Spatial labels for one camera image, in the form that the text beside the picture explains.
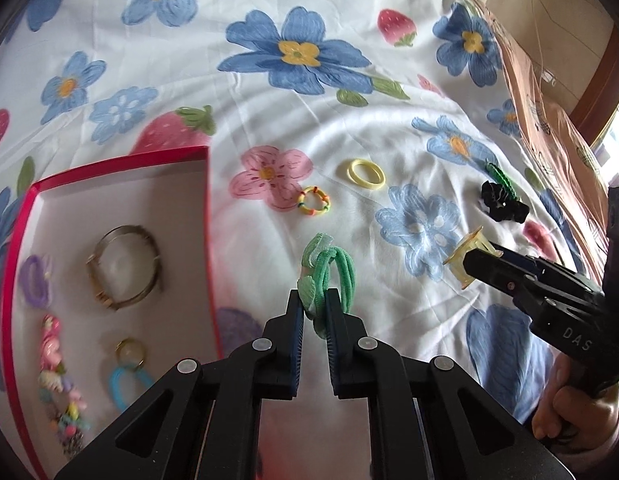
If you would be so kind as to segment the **person's right hand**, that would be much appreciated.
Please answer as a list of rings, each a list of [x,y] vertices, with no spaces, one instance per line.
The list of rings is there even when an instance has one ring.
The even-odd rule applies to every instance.
[[[533,435],[537,440],[566,438],[564,425],[573,431],[568,450],[602,446],[619,428],[619,383],[590,396],[575,387],[575,364],[560,353],[532,419]]]

